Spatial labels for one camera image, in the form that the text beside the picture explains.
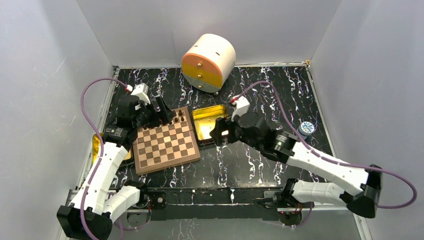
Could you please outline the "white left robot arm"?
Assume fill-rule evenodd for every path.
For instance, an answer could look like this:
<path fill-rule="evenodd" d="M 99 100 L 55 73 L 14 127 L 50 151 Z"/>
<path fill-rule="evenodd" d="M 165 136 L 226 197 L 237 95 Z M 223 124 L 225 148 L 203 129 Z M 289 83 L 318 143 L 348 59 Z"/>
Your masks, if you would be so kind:
<path fill-rule="evenodd" d="M 62 205 L 57 219 L 65 235 L 77 240 L 106 240 L 113 223 L 133 205 L 144 208 L 149 194 L 142 183 L 128 181 L 107 199 L 114 176 L 139 130 L 150 130 L 169 124 L 176 113 L 162 97 L 155 101 L 159 110 L 136 95 L 125 95 L 118 101 L 113 118 L 105 125 L 96 164 L 90 169 L 80 190 L 69 205 Z"/>

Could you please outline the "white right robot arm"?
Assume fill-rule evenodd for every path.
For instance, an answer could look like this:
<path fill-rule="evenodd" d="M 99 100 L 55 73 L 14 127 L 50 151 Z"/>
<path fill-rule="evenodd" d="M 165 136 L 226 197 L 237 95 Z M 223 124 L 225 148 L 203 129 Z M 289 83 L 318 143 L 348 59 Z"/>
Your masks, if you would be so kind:
<path fill-rule="evenodd" d="M 346 207 L 352 213 L 372 219 L 376 216 L 382 189 L 382 175 L 373 170 L 344 166 L 339 159 L 330 163 L 326 153 L 314 155 L 299 138 L 283 130 L 271 129 L 254 112 L 243 116 L 218 118 L 210 132 L 214 143 L 240 141 L 260 152 L 268 160 L 307 170 L 326 182 L 307 182 L 295 178 L 286 181 L 281 191 L 266 193 L 259 203 L 268 208 L 296 207 L 319 202 Z"/>

